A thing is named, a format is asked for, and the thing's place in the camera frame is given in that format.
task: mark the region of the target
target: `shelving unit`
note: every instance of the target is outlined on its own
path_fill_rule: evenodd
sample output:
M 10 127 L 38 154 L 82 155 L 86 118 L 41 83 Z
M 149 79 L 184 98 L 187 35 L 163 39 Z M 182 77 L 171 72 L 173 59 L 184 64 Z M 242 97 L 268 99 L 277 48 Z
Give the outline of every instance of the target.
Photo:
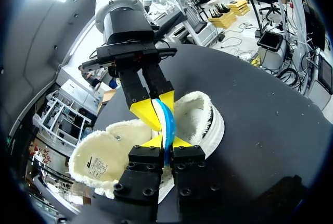
M 57 150 L 70 155 L 91 120 L 78 112 L 80 105 L 74 100 L 52 97 L 49 104 L 39 123 L 39 134 L 54 144 Z

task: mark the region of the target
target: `desk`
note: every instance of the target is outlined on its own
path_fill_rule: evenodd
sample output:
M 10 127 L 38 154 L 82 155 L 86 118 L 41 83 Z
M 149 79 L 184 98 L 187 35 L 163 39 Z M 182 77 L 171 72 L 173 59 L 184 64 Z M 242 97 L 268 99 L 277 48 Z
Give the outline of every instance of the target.
M 208 15 L 207 15 L 206 11 L 204 10 L 204 8 L 201 6 L 200 2 L 197 2 L 197 0 L 189 0 L 189 1 L 193 2 L 193 4 L 197 7 L 198 13 L 199 13 L 202 21 L 204 21 L 204 19 L 202 18 L 201 13 L 204 13 L 206 18 L 208 18 Z
M 305 186 L 311 186 L 332 131 L 317 106 L 235 56 L 196 45 L 170 45 L 178 52 L 160 67 L 175 88 L 175 99 L 196 90 L 205 92 L 224 118 L 223 139 L 207 159 L 221 182 L 224 203 L 242 204 L 285 176 L 299 175 Z M 95 130 L 135 118 L 119 88 Z M 159 223 L 178 220 L 175 197 L 173 189 L 159 205 Z

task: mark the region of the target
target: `screw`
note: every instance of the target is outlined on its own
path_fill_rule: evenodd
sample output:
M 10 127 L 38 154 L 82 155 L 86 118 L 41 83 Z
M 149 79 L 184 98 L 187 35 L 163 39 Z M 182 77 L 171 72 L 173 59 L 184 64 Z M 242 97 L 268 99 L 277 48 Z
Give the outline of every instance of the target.
M 185 165 L 185 164 L 179 164 L 179 165 L 177 166 L 177 168 L 178 168 L 179 170 L 184 170 L 184 169 L 186 168 L 186 165 Z
M 113 186 L 113 189 L 114 189 L 115 191 L 117 191 L 117 192 L 120 192 L 120 191 L 122 191 L 122 190 L 124 189 L 124 186 L 123 186 L 122 184 L 120 184 L 120 183 L 117 183 L 117 184 L 115 184 L 115 185 Z
M 129 163 L 128 168 L 134 168 L 135 167 L 135 163 Z
M 199 167 L 199 168 L 204 168 L 204 167 L 206 167 L 206 164 L 205 164 L 205 163 L 199 163 L 199 164 L 198 164 L 198 167 Z
M 179 191 L 179 193 L 181 194 L 181 196 L 190 196 L 192 194 L 191 189 L 181 189 Z
M 144 194 L 144 196 L 153 196 L 155 194 L 155 191 L 151 188 L 146 188 L 143 189 L 142 193 Z
M 213 184 L 210 186 L 210 189 L 212 191 L 218 191 L 218 190 L 220 190 L 220 186 L 218 184 Z
M 153 170 L 156 168 L 156 166 L 154 164 L 149 164 L 149 165 L 147 165 L 146 168 L 148 168 L 148 170 Z

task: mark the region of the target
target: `white shelf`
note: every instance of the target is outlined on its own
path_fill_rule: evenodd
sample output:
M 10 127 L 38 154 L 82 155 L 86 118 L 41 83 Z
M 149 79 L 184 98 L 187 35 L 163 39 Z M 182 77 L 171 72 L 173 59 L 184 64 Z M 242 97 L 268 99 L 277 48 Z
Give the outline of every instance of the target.
M 51 130 L 51 131 L 53 130 L 55 124 L 57 123 L 58 118 L 59 118 L 59 116 L 61 115 L 61 112 L 63 111 L 64 108 L 65 108 L 65 106 L 62 105 L 62 106 L 60 107 L 60 109 L 59 109 L 59 112 L 56 113 L 56 115 L 54 116 L 54 120 L 53 120 L 52 125 L 51 125 L 51 127 L 50 127 L 50 130 Z
M 50 107 L 50 109 L 47 111 L 47 113 L 46 113 L 46 115 L 42 118 L 42 120 L 41 120 L 41 125 L 44 123 L 44 121 L 45 121 L 45 119 L 48 117 L 48 115 L 50 114 L 50 112 L 52 111 L 52 109 L 54 108 L 54 106 L 57 104 L 57 101 L 55 101 L 52 105 L 51 105 L 51 107 Z
M 78 137 L 78 142 L 80 142 L 80 140 L 81 140 L 81 135 L 82 135 L 82 131 L 83 131 L 84 121 L 85 120 L 83 119 L 81 127 L 80 127 L 80 133 L 79 133 L 79 137 Z

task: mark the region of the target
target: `shoe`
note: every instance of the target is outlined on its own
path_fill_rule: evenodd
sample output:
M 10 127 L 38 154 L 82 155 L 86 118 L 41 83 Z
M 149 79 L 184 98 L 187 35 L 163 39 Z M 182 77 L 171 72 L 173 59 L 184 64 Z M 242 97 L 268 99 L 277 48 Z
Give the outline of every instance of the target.
M 176 136 L 201 146 L 209 157 L 224 134 L 224 121 L 210 98 L 202 92 L 192 92 L 174 105 Z M 118 182 L 129 162 L 128 153 L 134 145 L 156 137 L 141 120 L 112 124 L 105 131 L 88 135 L 74 150 L 69 160 L 73 179 L 96 188 L 95 192 L 113 198 L 113 185 Z M 173 188 L 170 167 L 164 167 L 161 178 L 159 203 Z
M 69 173 L 74 180 L 96 188 L 96 193 L 113 192 L 113 185 L 129 162 L 132 147 L 151 140 L 153 134 L 141 120 L 118 122 L 106 131 L 95 131 L 73 151 L 68 162 Z

